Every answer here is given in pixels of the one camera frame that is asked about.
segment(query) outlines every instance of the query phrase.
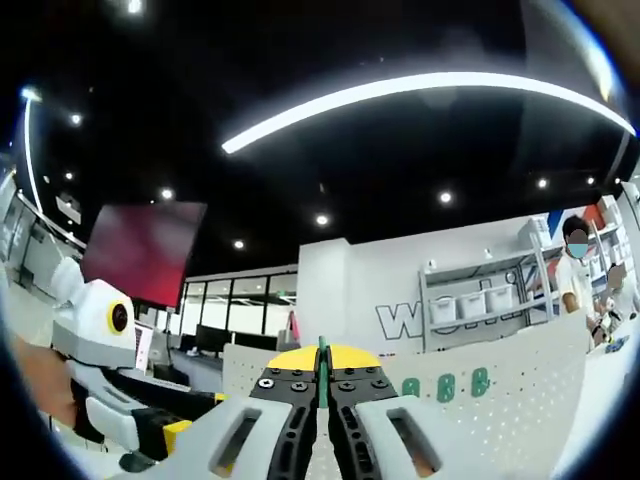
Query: computer monitor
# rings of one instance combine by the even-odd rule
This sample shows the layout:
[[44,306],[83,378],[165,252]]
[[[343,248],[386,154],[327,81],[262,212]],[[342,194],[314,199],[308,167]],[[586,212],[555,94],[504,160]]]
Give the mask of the computer monitor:
[[260,348],[262,350],[276,351],[278,345],[277,337],[268,337],[266,335],[253,335],[251,333],[236,333],[234,342],[236,345],[245,347]]
[[196,347],[208,352],[222,352],[224,346],[231,342],[231,333],[220,328],[198,325],[196,328]]
[[136,334],[136,368],[146,372],[149,363],[153,327],[135,322],[134,329]]

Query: monitor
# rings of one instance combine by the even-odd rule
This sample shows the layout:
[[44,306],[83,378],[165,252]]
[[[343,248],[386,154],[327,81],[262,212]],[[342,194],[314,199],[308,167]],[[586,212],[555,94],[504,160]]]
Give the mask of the monitor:
[[206,205],[105,205],[81,268],[136,299],[178,308],[187,261]]
[[154,328],[143,323],[135,322],[134,329],[136,333],[136,368],[146,372]]
[[278,338],[268,337],[266,335],[253,335],[251,333],[236,333],[234,343],[236,345],[244,345],[245,347],[260,348],[262,350],[272,350],[275,352]]
[[222,352],[224,346],[231,342],[231,333],[220,328],[198,325],[196,328],[196,347],[207,352]]

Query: white shirt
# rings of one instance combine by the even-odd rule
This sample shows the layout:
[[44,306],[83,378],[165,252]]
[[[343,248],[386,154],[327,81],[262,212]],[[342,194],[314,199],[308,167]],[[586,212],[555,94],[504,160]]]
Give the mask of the white shirt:
[[565,249],[556,267],[556,284],[560,294],[560,315],[566,315],[567,307],[562,300],[565,293],[573,293],[578,306],[595,319],[593,295],[591,293],[591,272],[589,262],[584,258],[573,258]]

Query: desk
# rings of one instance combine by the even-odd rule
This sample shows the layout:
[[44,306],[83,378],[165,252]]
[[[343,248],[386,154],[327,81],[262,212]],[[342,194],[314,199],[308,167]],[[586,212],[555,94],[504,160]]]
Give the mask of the desk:
[[617,411],[616,403],[625,393],[625,377],[634,367],[640,345],[640,319],[621,324],[613,338],[625,335],[629,339],[619,351],[605,353],[606,345],[602,344],[587,355],[578,408],[553,478],[568,473],[567,469],[590,446],[609,415]]
[[222,392],[222,359],[197,355],[190,357],[180,350],[171,350],[173,366],[189,375],[189,384],[201,392]]

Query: pegboard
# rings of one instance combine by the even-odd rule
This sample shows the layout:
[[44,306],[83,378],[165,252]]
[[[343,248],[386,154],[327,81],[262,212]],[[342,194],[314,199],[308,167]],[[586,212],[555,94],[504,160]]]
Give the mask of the pegboard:
[[222,391],[248,397],[267,364],[281,352],[227,343],[222,362]]
[[417,394],[466,427],[505,478],[549,478],[573,423],[587,342],[576,312],[502,340],[397,355],[382,366],[398,394]]

